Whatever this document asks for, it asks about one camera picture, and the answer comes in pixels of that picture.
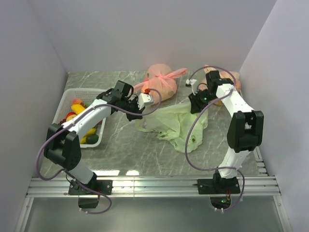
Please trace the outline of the green avocado-print plastic bag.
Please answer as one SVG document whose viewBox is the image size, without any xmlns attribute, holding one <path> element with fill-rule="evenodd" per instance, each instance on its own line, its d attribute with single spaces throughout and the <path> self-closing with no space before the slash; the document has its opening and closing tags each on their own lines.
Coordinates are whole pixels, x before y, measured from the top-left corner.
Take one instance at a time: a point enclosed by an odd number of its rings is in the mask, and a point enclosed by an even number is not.
<svg viewBox="0 0 309 232">
<path fill-rule="evenodd" d="M 189 130 L 198 118 L 189 138 L 187 152 L 196 150 L 203 141 L 203 130 L 208 126 L 208 111 L 202 116 L 190 112 L 190 103 L 181 103 L 156 110 L 154 113 L 135 121 L 137 130 L 153 132 L 159 140 L 170 142 L 176 151 L 185 151 Z"/>
</svg>

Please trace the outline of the yellow fake banana bunch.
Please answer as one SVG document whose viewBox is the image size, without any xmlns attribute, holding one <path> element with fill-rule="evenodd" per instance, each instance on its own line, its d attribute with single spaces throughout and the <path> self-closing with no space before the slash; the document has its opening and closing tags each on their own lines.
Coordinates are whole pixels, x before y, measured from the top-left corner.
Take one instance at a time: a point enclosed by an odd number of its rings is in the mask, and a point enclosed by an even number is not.
<svg viewBox="0 0 309 232">
<path fill-rule="evenodd" d="M 95 134 L 95 133 L 96 133 L 96 129 L 95 129 L 95 128 L 90 129 L 90 130 L 85 134 L 85 136 L 80 140 L 80 143 L 81 143 L 81 144 L 85 144 L 85 143 L 86 143 L 86 138 L 87 138 L 87 136 L 92 135 L 92 134 Z"/>
</svg>

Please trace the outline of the yellow fake mango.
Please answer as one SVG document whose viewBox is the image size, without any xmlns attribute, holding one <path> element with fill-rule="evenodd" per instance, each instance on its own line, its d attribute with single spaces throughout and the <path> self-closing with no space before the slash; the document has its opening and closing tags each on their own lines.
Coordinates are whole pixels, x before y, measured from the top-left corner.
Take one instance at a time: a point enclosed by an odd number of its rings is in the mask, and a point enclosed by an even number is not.
<svg viewBox="0 0 309 232">
<path fill-rule="evenodd" d="M 72 109 L 72 111 L 75 113 L 75 114 L 80 114 L 80 113 L 82 113 L 84 110 L 85 110 L 85 107 L 84 106 L 82 106 L 81 104 L 73 104 L 72 106 L 71 106 L 71 109 Z"/>
</svg>

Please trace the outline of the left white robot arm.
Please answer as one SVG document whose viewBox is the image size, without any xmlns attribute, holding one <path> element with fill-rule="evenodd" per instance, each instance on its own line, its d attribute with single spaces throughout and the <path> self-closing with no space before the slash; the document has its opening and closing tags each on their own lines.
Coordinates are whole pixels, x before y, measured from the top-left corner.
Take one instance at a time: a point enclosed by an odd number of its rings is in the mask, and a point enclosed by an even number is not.
<svg viewBox="0 0 309 232">
<path fill-rule="evenodd" d="M 59 125 L 50 125 L 46 142 L 39 151 L 39 155 L 52 163 L 61 166 L 63 171 L 80 182 L 80 189 L 85 194 L 92 194 L 97 190 L 97 176 L 82 161 L 80 143 L 91 129 L 99 122 L 121 111 L 129 121 L 142 118 L 145 108 L 143 97 L 150 99 L 148 94 L 134 96 L 132 85 L 117 81 L 110 88 L 99 95 L 76 117 Z"/>
</svg>

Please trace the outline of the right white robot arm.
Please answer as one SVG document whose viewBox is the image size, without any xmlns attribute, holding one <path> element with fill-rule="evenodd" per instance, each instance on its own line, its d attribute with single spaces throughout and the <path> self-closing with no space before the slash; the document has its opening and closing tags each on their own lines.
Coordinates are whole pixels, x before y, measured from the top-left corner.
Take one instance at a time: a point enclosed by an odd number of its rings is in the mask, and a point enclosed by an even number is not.
<svg viewBox="0 0 309 232">
<path fill-rule="evenodd" d="M 238 187 L 237 170 L 244 159 L 262 142 L 264 114 L 246 103 L 236 90 L 234 77 L 222 78 L 218 70 L 206 73 L 205 90 L 192 89 L 191 113 L 202 114 L 210 105 L 221 101 L 231 115 L 227 132 L 228 150 L 213 175 L 212 186 L 218 193 Z"/>
</svg>

